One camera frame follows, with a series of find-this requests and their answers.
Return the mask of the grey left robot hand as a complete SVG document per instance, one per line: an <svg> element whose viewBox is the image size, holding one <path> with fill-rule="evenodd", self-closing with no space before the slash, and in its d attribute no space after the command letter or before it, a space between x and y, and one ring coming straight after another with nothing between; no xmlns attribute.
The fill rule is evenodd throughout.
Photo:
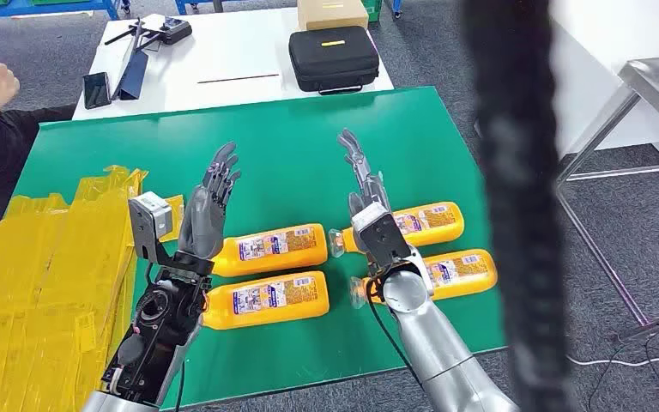
<svg viewBox="0 0 659 412"><path fill-rule="evenodd" d="M232 171L238 161L236 144L228 142L196 185L187 203L178 235L178 249L201 259L212 259L224 245L226 208L241 171Z"/></svg>

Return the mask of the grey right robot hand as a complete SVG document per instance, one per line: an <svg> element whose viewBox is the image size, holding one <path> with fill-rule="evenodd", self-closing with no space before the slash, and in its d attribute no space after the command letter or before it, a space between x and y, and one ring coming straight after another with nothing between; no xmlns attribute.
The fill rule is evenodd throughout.
<svg viewBox="0 0 659 412"><path fill-rule="evenodd" d="M354 218L372 203L379 203L391 213L392 208L384 187L382 173L373 173L356 135L345 128L337 136L337 141L347 150L345 161L353 168L360 192L348 195L350 217Z"/></svg>

